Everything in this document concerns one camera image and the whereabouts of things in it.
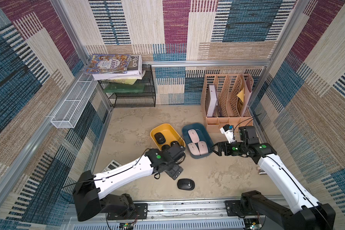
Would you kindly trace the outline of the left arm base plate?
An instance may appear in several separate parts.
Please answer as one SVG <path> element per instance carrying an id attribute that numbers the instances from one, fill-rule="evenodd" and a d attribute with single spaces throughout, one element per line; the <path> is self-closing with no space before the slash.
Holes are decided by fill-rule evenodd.
<path id="1" fill-rule="evenodd" d="M 143 220 L 147 219 L 148 216 L 148 203 L 137 203 L 134 204 L 134 208 L 125 211 L 122 215 L 116 215 L 108 213 L 106 216 L 107 220 Z"/>

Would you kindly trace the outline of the yellow plastic storage box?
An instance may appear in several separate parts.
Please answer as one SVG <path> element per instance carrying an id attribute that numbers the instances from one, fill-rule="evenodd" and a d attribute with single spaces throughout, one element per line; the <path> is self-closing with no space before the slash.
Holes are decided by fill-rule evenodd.
<path id="1" fill-rule="evenodd" d="M 165 143 L 160 144 L 157 142 L 157 139 L 155 138 L 155 134 L 162 133 L 162 135 L 165 137 Z M 153 142 L 157 146 L 159 150 L 162 150 L 163 145 L 171 145 L 171 142 L 177 141 L 180 146 L 185 147 L 186 143 L 183 140 L 183 138 L 178 134 L 178 132 L 168 123 L 161 124 L 150 132 L 150 137 L 152 138 Z"/>

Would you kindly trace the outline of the yellow paper in organizer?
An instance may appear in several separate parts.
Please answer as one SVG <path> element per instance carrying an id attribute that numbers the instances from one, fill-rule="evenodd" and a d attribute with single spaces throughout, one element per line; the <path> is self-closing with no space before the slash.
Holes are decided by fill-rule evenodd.
<path id="1" fill-rule="evenodd" d="M 244 92 L 245 92 L 245 89 L 242 88 L 241 91 L 237 94 L 237 97 L 240 99 L 242 103 L 244 103 Z"/>

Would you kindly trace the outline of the small white pink device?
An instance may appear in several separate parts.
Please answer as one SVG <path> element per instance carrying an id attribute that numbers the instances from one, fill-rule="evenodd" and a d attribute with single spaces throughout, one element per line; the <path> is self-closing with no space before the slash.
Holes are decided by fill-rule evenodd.
<path id="1" fill-rule="evenodd" d="M 266 175 L 266 172 L 262 170 L 261 168 L 258 168 L 258 174 L 259 175 Z"/>

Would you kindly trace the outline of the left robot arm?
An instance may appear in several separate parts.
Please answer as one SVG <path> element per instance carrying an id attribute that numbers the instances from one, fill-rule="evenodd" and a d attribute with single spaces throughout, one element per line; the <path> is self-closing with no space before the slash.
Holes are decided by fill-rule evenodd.
<path id="1" fill-rule="evenodd" d="M 138 159 L 107 172 L 83 172 L 72 192 L 78 221 L 89 220 L 100 213 L 120 219 L 135 217 L 137 210 L 131 196 L 112 192 L 137 179 L 162 172 L 175 180 L 183 171 L 180 163 L 185 157 L 185 148 L 174 144 L 164 150 L 146 149 Z"/>

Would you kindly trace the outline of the pink mouse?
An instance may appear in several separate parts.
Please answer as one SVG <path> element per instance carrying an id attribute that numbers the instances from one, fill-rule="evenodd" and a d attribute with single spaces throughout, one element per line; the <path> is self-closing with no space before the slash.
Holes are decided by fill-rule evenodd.
<path id="1" fill-rule="evenodd" d="M 200 141 L 199 135 L 195 129 L 188 130 L 188 135 L 193 143 L 198 143 Z"/>
<path id="2" fill-rule="evenodd" d="M 198 146 L 195 143 L 189 143 L 188 145 L 189 151 L 191 152 L 192 155 L 194 156 L 200 156 L 200 151 L 198 149 Z"/>
<path id="3" fill-rule="evenodd" d="M 209 149 L 206 142 L 199 141 L 197 145 L 198 145 L 198 150 L 199 150 L 200 155 L 205 155 L 209 153 Z"/>

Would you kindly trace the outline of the colourful picture book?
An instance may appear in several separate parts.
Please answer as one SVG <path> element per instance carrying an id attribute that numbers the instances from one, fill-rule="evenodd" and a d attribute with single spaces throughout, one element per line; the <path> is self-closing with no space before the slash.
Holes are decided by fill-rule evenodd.
<path id="1" fill-rule="evenodd" d="M 84 74 L 126 73 L 131 55 L 126 54 L 94 54 Z"/>

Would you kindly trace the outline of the green folder on shelf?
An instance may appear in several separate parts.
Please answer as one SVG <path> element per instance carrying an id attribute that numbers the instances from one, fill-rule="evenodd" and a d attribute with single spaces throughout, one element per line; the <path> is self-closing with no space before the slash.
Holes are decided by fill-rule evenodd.
<path id="1" fill-rule="evenodd" d="M 112 93 L 142 93 L 145 88 L 144 84 L 118 84 L 110 83 L 104 88 L 104 92 L 107 94 Z"/>

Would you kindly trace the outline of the pink desktop file organizer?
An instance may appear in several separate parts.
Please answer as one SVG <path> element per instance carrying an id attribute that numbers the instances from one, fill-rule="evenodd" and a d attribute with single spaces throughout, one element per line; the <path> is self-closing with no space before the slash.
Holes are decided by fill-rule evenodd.
<path id="1" fill-rule="evenodd" d="M 206 116 L 206 98 L 209 84 L 215 85 L 217 106 L 213 117 Z M 254 79 L 251 74 L 207 74 L 201 95 L 204 125 L 209 132 L 219 132 L 224 125 L 241 127 L 253 124 L 249 112 L 249 99 L 252 95 Z M 237 94 L 244 88 L 244 103 Z"/>

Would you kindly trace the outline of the black and white folio book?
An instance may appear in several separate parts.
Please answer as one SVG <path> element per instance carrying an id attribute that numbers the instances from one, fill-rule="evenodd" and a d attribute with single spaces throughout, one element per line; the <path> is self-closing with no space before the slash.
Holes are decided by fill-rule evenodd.
<path id="1" fill-rule="evenodd" d="M 142 69 L 141 55 L 131 55 L 131 61 L 127 68 L 126 73 L 113 73 L 113 74 L 92 74 L 94 80 L 119 80 L 119 79 L 142 79 L 145 71 Z"/>

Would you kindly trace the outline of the white box in organizer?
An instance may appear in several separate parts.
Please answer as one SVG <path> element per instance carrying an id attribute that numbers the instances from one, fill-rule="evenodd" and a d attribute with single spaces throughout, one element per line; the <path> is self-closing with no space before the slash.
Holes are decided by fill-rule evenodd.
<path id="1" fill-rule="evenodd" d="M 213 117 L 217 106 L 217 93 L 215 85 L 209 84 L 209 89 L 206 98 L 206 116 Z"/>

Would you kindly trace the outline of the black mouse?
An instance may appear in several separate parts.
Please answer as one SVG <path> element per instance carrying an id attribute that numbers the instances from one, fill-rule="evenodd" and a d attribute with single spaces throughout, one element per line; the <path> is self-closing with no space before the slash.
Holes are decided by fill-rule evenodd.
<path id="1" fill-rule="evenodd" d="M 159 145 L 163 145 L 166 142 L 166 138 L 161 132 L 155 133 L 154 138 Z"/>
<path id="2" fill-rule="evenodd" d="M 167 144 L 162 146 L 162 150 L 167 150 L 169 148 L 170 148 L 170 145 L 167 145 Z"/>
<path id="3" fill-rule="evenodd" d="M 174 145 L 178 145 L 178 146 L 180 146 L 180 144 L 179 144 L 179 142 L 178 142 L 178 141 L 172 141 L 172 142 L 171 142 L 171 146 L 174 146 Z"/>
<path id="4" fill-rule="evenodd" d="M 191 179 L 180 179 L 177 182 L 178 189 L 192 191 L 195 188 L 195 182 Z"/>

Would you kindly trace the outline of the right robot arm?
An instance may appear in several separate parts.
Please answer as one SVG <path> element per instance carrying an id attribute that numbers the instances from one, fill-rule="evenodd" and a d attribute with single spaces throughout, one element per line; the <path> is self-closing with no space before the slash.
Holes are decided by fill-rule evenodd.
<path id="1" fill-rule="evenodd" d="M 265 215 L 285 230 L 333 229 L 335 210 L 329 204 L 322 204 L 293 176 L 269 143 L 260 143 L 253 126 L 239 128 L 239 141 L 230 125 L 220 128 L 220 132 L 227 141 L 214 144 L 213 152 L 218 156 L 252 159 L 270 177 L 289 205 L 288 208 L 281 206 L 253 190 L 242 193 L 240 203 L 227 205 L 227 209 L 237 216 Z"/>

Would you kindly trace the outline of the teal plastic storage box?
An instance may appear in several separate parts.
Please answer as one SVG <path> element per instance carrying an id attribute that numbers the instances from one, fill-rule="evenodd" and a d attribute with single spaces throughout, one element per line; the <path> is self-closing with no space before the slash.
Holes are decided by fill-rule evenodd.
<path id="1" fill-rule="evenodd" d="M 194 156 L 190 152 L 191 157 L 194 158 L 194 159 L 201 159 L 201 158 L 205 158 L 205 157 L 210 156 L 211 153 L 213 152 L 212 149 L 213 149 L 213 145 L 214 144 L 213 144 L 213 141 L 212 141 L 209 133 L 205 129 L 204 125 L 201 124 L 201 123 L 193 123 L 193 124 L 186 125 L 186 126 L 184 126 L 182 128 L 183 139 L 184 139 L 186 145 L 188 145 L 189 143 L 192 143 L 192 141 L 191 141 L 191 139 L 190 139 L 190 137 L 188 135 L 188 130 L 190 130 L 190 129 L 195 129 L 196 130 L 196 132 L 199 135 L 200 141 L 206 142 L 206 144 L 208 146 L 208 149 L 209 149 L 209 153 L 208 154 L 200 155 L 200 156 Z"/>

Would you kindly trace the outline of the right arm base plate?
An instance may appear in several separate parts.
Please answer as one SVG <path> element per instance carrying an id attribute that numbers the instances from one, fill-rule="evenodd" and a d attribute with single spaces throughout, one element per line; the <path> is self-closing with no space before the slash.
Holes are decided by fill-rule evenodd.
<path id="1" fill-rule="evenodd" d="M 229 217 L 254 218 L 258 215 L 264 217 L 262 213 L 242 205 L 240 200 L 226 200 L 224 204 Z"/>

